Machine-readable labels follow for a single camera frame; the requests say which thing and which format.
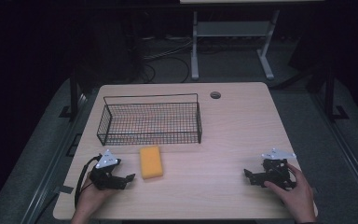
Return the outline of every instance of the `black wire basket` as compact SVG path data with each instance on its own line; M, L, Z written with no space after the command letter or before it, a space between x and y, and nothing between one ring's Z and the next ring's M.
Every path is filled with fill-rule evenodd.
M200 104L196 93L105 96L103 100L105 106L97 132L103 146L201 142Z

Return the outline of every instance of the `white metal frame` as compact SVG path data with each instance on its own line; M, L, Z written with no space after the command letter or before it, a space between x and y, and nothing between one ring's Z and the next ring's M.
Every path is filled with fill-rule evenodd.
M199 62L197 57L197 41L199 36L264 36L266 42L257 50L257 56L263 66L268 80L274 79L269 61L266 58L269 43L275 30L279 10L275 10L270 21L198 21L197 11L193 20L193 50L191 52L191 78L198 80Z

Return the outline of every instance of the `yellow sponge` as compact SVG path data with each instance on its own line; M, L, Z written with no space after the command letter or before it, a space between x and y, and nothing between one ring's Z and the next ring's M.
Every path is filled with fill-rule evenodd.
M159 148L143 147L139 151L141 155L141 173L142 178L152 178L162 176L161 157L159 155Z

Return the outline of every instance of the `hand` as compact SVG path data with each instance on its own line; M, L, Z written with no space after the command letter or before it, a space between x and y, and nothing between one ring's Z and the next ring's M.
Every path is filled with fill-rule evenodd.
M91 215L101 207L104 201L118 192L118 189L99 190L95 188L89 177L90 172L87 174L87 179L83 184L71 224L89 223Z
M289 163L287 163L287 166L296 177L294 189L286 191L269 181L264 182L264 185L282 199L297 223L315 222L312 189L301 171Z

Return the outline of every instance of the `table leg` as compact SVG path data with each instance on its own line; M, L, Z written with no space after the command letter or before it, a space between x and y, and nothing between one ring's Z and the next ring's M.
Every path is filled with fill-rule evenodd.
M268 80L274 79L274 75L272 74L271 68L269 67L269 61L266 58L266 54L267 50L269 49L269 43L271 42L272 35L274 34L279 12L279 10L274 11L266 33L266 43L264 44L262 49L257 50L257 56L261 62L261 65L263 66L264 73L266 74Z
M191 78L199 79L199 60L197 58L197 12L194 12L193 20L193 51L191 52Z

